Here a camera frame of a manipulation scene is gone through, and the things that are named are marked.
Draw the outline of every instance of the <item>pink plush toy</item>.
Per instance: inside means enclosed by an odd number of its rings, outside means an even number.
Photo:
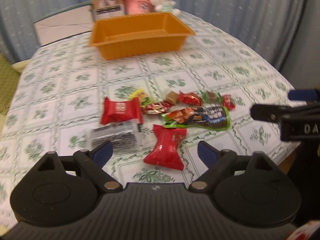
[[[153,11],[153,5],[150,0],[124,0],[127,14],[138,14]]]

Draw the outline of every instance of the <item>yellow candy wrapper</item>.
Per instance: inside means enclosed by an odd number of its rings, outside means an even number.
[[[137,90],[135,90],[134,92],[132,92],[129,96],[128,99],[132,100],[133,98],[139,98],[139,102],[140,102],[140,106],[147,106],[151,103],[154,102],[154,99],[149,97],[142,88],[139,88]]]

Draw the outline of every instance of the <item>wall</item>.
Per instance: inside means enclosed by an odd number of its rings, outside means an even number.
[[[281,73],[295,88],[320,85],[320,0],[307,0]]]

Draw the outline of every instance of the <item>orange plastic tray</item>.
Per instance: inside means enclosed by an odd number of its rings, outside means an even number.
[[[194,31],[171,13],[145,13],[98,20],[89,46],[104,59],[178,50]]]

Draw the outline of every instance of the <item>table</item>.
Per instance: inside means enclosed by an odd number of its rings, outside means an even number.
[[[279,140],[277,125],[253,121],[253,103],[291,104],[292,86],[257,53],[198,17],[182,13],[180,19],[196,32],[177,52],[139,55],[105,61],[87,46],[90,33],[41,47],[21,75],[0,140],[0,223],[15,224],[10,193],[47,151],[71,155],[89,148],[87,131],[99,126],[103,99],[126,100],[137,88],[155,99],[166,91],[214,90],[231,94],[236,110],[231,126],[215,132],[189,128],[178,152],[185,169],[175,171],[143,163],[155,144],[154,123],[159,116],[144,116],[143,147],[115,153],[104,167],[122,184],[126,182],[184,182],[190,184],[206,171],[197,156],[197,143],[205,140],[217,149],[241,155],[264,151],[277,164],[296,143]]]

